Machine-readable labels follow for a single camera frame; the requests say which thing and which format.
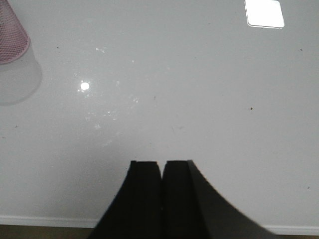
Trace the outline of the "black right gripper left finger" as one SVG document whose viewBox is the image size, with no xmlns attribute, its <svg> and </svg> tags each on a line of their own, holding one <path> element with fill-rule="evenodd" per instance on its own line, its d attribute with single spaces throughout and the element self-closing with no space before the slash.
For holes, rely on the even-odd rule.
<svg viewBox="0 0 319 239">
<path fill-rule="evenodd" d="M 124 182 L 90 239 L 160 239 L 161 174 L 154 161 L 131 161 Z"/>
</svg>

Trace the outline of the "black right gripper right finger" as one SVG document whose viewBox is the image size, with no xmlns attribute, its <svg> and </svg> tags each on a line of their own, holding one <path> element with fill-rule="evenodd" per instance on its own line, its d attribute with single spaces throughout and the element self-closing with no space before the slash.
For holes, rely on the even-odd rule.
<svg viewBox="0 0 319 239">
<path fill-rule="evenodd" d="M 205 179 L 193 161 L 168 161 L 163 172 L 166 239 L 276 239 Z"/>
</svg>

